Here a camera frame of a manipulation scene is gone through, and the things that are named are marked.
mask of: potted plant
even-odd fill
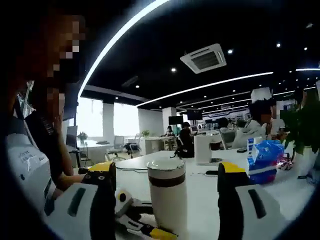
[[[284,147],[293,142],[293,156],[299,176],[306,176],[315,164],[320,148],[320,102],[316,93],[308,93],[305,106],[297,110],[281,111],[285,127],[289,131]]]
[[[85,145],[85,140],[87,140],[88,135],[85,132],[81,131],[79,133],[79,135],[77,136],[77,138],[80,140],[81,145],[84,146]]]
[[[144,137],[144,138],[147,138],[149,135],[150,135],[150,131],[149,130],[143,130],[141,132],[141,135]]]

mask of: white cup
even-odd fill
[[[186,165],[178,158],[147,163],[154,217],[158,227],[181,239],[187,233]]]

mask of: cup lid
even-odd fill
[[[159,158],[148,162],[146,166],[153,170],[174,170],[182,168],[184,164],[185,161],[178,158]]]

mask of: black ceiling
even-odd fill
[[[118,2],[113,7],[92,3],[88,8],[91,10],[87,10],[86,72],[116,31],[152,1],[139,1],[138,4],[133,1]],[[142,18],[120,38],[100,62],[88,85],[152,100],[222,80],[273,72],[201,88],[141,106],[146,109],[185,104],[190,104],[185,108],[190,108],[191,104],[194,108],[202,108],[245,100],[250,98],[250,93],[229,95],[250,92],[260,85],[270,87],[274,93],[292,91],[297,86],[313,87],[316,77],[320,77],[319,71],[295,71],[319,66],[319,12],[311,3],[292,0],[247,0],[237,3],[230,0],[223,3],[170,0]],[[313,23],[312,27],[306,28],[309,23]],[[180,60],[185,53],[216,43],[221,45],[226,66],[195,74]],[[277,43],[281,43],[281,47],[276,47]],[[227,53],[229,49],[233,49],[232,54]],[[122,84],[131,78],[136,78],[136,82],[123,87]],[[115,95],[88,90],[82,94],[108,103],[142,103],[121,97],[121,94],[115,100]],[[276,96],[277,99],[283,97],[284,94]],[[220,99],[195,103],[215,98]],[[231,105],[238,107],[247,102]],[[209,112],[217,108],[219,106],[203,110]]]

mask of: blue plastic bag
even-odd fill
[[[279,140],[263,140],[254,144],[248,156],[249,177],[255,184],[272,182],[277,173],[277,162],[282,158],[285,147]]]

